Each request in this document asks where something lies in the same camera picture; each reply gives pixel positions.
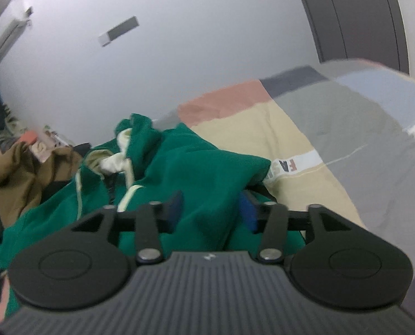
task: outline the ribbed gray surface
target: ribbed gray surface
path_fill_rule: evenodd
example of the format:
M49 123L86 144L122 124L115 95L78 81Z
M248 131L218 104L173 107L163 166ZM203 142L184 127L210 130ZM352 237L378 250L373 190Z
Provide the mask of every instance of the ribbed gray surface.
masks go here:
M8 335L415 335L415 321L397 307L334 311L299 294L282 268L255 263L247 252L208 255L174 253L139 268L103 304L73 313L25 307L0 328Z

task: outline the orange object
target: orange object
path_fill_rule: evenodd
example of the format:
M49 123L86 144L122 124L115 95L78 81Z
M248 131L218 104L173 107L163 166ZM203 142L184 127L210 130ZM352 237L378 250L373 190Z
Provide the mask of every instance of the orange object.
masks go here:
M26 142L28 145L32 145L37 141L37 133L35 131L26 131L17 142Z

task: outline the gray door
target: gray door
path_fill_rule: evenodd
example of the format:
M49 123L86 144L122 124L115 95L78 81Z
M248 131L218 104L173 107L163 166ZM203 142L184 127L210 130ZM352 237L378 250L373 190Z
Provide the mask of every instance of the gray door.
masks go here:
M397 0L303 0L321 61L365 58L409 72Z

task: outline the metal screw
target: metal screw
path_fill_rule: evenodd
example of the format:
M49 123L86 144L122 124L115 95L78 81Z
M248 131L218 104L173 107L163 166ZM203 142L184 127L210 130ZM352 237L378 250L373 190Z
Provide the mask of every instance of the metal screw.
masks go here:
M276 248L265 248L260 251L260 257L267 261L274 261L282 257L282 252Z
M138 253L138 257L143 261L153 261L161 255L160 251L155 248L144 248Z

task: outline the white logo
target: white logo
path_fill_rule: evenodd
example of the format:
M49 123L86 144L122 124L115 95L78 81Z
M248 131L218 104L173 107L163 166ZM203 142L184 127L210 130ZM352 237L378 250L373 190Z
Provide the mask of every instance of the white logo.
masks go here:
M213 253L209 253L208 255L204 255L203 258L206 259L206 261L212 261L213 259L217 258L217 256Z

